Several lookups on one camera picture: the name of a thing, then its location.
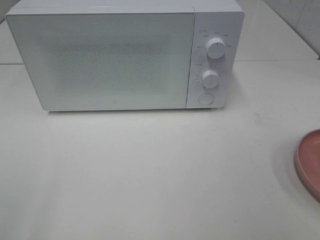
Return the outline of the white microwave oven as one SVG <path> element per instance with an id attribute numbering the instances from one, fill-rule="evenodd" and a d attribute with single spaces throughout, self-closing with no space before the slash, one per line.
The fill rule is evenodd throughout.
<path id="1" fill-rule="evenodd" d="M 5 19 L 7 21 L 8 16 L 28 15 L 187 13 L 193 14 L 193 31 L 186 105 L 183 108 L 154 109 L 221 108 L 226 101 L 228 82 L 245 17 L 244 11 L 234 0 L 21 0 L 8 11 Z M 205 43 L 216 36 L 225 40 L 225 54 L 218 59 L 211 59 L 207 56 Z M 201 76 L 207 70 L 216 71 L 220 77 L 220 83 L 215 88 L 205 88 L 202 85 Z M 213 95 L 212 104 L 199 103 L 199 97 L 204 93 Z"/>

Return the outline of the white microwave door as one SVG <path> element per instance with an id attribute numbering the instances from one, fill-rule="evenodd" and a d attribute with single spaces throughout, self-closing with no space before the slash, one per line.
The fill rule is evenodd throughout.
<path id="1" fill-rule="evenodd" d="M 46 111 L 184 108 L 194 16 L 10 15 Z"/>

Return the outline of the round white door button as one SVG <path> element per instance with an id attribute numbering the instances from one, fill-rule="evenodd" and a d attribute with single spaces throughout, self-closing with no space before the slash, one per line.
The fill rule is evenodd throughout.
<path id="1" fill-rule="evenodd" d="M 198 98 L 201 105 L 211 105 L 214 101 L 214 96 L 210 93 L 204 93 Z"/>

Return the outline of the upper white power knob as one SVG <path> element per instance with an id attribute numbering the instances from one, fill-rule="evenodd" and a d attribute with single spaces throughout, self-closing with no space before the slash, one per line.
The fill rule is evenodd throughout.
<path id="1" fill-rule="evenodd" d="M 226 52 L 226 42 L 221 36 L 214 36 L 208 39 L 204 46 L 210 59 L 219 59 Z"/>

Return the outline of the lower white timer knob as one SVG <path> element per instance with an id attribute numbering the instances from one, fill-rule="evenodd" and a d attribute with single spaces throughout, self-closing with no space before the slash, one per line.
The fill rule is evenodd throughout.
<path id="1" fill-rule="evenodd" d="M 203 87 L 212 89 L 220 84 L 220 76 L 215 70 L 206 70 L 201 75 Z"/>

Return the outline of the pink round plate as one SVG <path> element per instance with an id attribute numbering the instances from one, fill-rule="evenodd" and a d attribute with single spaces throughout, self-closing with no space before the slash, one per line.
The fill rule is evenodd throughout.
<path id="1" fill-rule="evenodd" d="M 296 148 L 294 166 L 296 174 L 309 192 L 320 202 L 320 130 L 304 135 Z"/>

